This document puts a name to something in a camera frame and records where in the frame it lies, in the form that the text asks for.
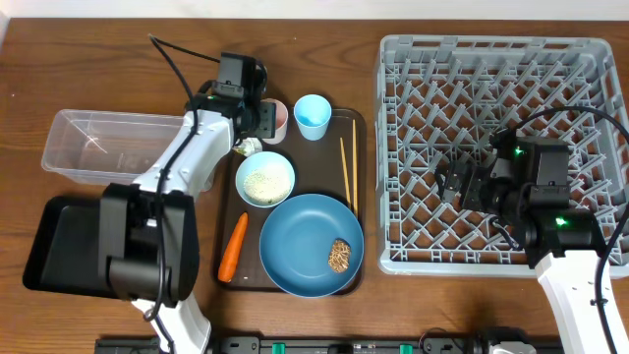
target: blue cup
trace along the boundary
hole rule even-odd
[[[304,138],[317,141],[325,135],[332,117],[332,106],[318,94],[308,94],[300,98],[293,108],[299,131]]]

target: chopsticks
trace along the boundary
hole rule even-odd
[[[341,158],[343,159],[343,176],[345,177],[345,199],[347,200],[347,207],[352,208],[352,200],[350,200],[350,186],[347,182],[347,161],[345,160],[345,146],[343,145],[343,138],[341,138]]]
[[[347,207],[358,217],[358,161],[356,152],[356,121],[352,121],[352,186],[354,192],[354,202],[350,198],[350,185],[347,176],[347,159],[345,158],[345,145],[341,140],[341,159],[343,160],[343,177],[345,178],[345,199]]]
[[[354,214],[358,217],[358,161],[356,158],[356,121],[352,120],[352,164],[354,170]]]

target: green led light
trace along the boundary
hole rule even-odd
[[[557,223],[557,226],[565,226],[568,224],[568,221],[566,221],[563,217],[557,217],[554,221]]]

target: black tray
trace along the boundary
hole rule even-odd
[[[346,204],[345,182],[343,178],[343,164],[341,160],[341,147],[339,138],[343,138],[345,158],[347,159],[348,179],[350,194],[352,194],[352,121],[356,121],[356,147],[358,155],[358,220],[365,230],[365,199],[366,199],[366,174],[367,174],[367,128],[365,120],[356,111],[351,109],[333,109],[330,124],[325,136],[316,142],[310,142],[302,137],[297,123],[292,115],[289,117],[289,126],[284,141],[272,146],[263,144],[265,151],[281,153],[293,164],[295,168],[296,182],[293,193],[295,197],[302,194],[318,193],[332,197]],[[232,153],[229,157],[228,173],[226,173],[225,192],[223,193],[222,225],[214,247],[213,277],[220,284],[231,290],[249,290],[265,292],[281,292],[282,290],[266,275],[259,259],[259,234],[264,222],[273,211],[273,208],[260,208],[245,203],[234,184],[236,171],[245,158]],[[230,283],[223,283],[217,279],[218,267],[227,248],[227,243],[238,218],[243,212],[249,214],[249,226],[243,242],[243,248],[238,262],[238,268]],[[334,295],[345,295],[360,285],[363,277],[361,267],[354,279],[343,289]]]

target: small white bowl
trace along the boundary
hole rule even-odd
[[[278,201],[274,204],[261,205],[257,203],[256,201],[252,200],[251,198],[249,198],[247,194],[245,193],[245,179],[247,179],[247,176],[252,174],[252,172],[260,168],[263,168],[264,166],[270,163],[280,164],[284,166],[284,168],[286,169],[286,172],[288,173],[288,178],[289,178],[289,181],[291,182],[291,187],[286,197],[284,197],[281,201]],[[290,196],[290,194],[293,193],[294,187],[295,187],[295,169],[293,169],[293,165],[291,165],[291,163],[286,159],[286,157],[276,152],[263,151],[263,152],[255,153],[247,157],[247,159],[245,159],[245,161],[243,161],[243,163],[241,163],[241,165],[238,167],[238,171],[236,171],[236,190],[238,191],[238,194],[240,195],[240,198],[243,199],[243,201],[247,202],[248,204],[254,207],[275,207],[279,205],[280,203],[284,202],[286,198],[288,198],[288,196]]]

